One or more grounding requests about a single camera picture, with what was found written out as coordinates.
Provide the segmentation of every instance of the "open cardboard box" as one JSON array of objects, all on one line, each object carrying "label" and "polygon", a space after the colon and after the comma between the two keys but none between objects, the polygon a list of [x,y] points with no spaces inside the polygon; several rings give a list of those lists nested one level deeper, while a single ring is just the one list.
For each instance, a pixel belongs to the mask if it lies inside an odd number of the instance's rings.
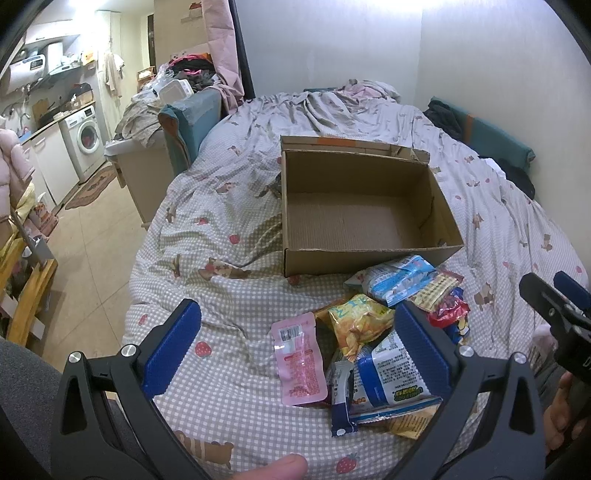
[{"label": "open cardboard box", "polygon": [[429,154],[378,142],[281,137],[283,273],[354,273],[463,247]]}]

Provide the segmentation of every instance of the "metal screw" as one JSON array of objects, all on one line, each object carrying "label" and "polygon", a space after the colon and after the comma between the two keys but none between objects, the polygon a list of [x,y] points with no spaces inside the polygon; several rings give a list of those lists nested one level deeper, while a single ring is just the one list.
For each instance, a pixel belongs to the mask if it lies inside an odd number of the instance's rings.
[{"label": "metal screw", "polygon": [[72,352],[70,354],[70,356],[68,357],[68,361],[71,364],[75,364],[76,362],[79,362],[81,358],[82,358],[82,354],[80,352]]},{"label": "metal screw", "polygon": [[121,349],[121,355],[123,356],[134,356],[136,351],[138,349],[136,348],[135,345],[125,345],[122,349]]},{"label": "metal screw", "polygon": [[459,349],[461,356],[473,356],[474,349],[470,345],[462,345]]},{"label": "metal screw", "polygon": [[526,363],[526,362],[527,362],[527,357],[526,357],[526,356],[525,356],[523,353],[521,353],[521,352],[516,352],[516,353],[513,355],[513,359],[514,359],[514,360],[515,360],[515,361],[516,361],[518,364],[521,364],[521,365],[523,365],[524,363]]}]

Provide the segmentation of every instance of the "tiled floor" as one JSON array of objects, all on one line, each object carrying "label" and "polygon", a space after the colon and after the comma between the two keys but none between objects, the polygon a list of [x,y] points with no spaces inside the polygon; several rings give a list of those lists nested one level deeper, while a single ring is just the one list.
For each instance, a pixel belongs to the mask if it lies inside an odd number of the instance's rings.
[{"label": "tiled floor", "polygon": [[131,195],[113,180],[85,207],[62,210],[49,247],[58,261],[41,342],[30,347],[59,371],[74,350],[116,353],[131,300],[129,275],[145,230]]}]

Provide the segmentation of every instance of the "pink snack package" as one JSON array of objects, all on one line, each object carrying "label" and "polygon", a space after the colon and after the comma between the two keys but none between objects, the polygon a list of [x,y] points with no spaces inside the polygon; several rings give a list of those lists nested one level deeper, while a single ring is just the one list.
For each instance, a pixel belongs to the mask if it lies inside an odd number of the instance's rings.
[{"label": "pink snack package", "polygon": [[312,312],[271,325],[284,405],[321,401],[328,395]]}]

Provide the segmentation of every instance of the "barcode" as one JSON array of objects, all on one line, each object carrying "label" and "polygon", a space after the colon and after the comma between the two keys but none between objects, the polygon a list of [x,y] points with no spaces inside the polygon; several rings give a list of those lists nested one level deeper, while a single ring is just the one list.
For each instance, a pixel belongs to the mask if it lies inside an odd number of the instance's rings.
[{"label": "barcode", "polygon": [[284,342],[291,340],[292,338],[299,337],[302,335],[301,325],[294,325],[293,327],[282,328],[279,330],[281,340]]}]

